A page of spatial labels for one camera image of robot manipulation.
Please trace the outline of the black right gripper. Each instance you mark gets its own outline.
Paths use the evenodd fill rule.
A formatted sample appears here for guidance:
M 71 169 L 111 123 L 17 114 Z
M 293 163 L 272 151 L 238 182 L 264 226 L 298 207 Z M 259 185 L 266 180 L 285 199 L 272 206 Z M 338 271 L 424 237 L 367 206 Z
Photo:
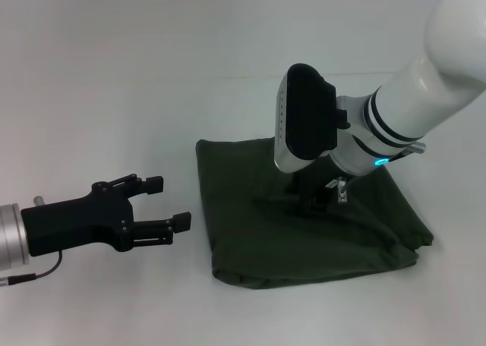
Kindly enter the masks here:
M 328 203 L 336 198 L 336 187 L 328 184 L 340 177 L 342 172 L 334 167 L 311 167 L 292 175 L 290 192 L 298 199 L 295 207 L 297 214 L 325 214 Z

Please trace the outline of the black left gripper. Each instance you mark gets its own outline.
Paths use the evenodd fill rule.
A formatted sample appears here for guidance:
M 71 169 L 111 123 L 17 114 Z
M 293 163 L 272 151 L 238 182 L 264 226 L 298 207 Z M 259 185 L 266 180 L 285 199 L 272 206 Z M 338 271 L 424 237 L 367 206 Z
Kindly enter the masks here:
M 134 223 L 127 198 L 163 190 L 162 176 L 142 179 L 132 174 L 94 185 L 85 197 L 23 209 L 29 254 L 42 256 L 94 243 L 108 244 L 118 252 L 171 245 L 175 234 L 191 229 L 191 214 Z

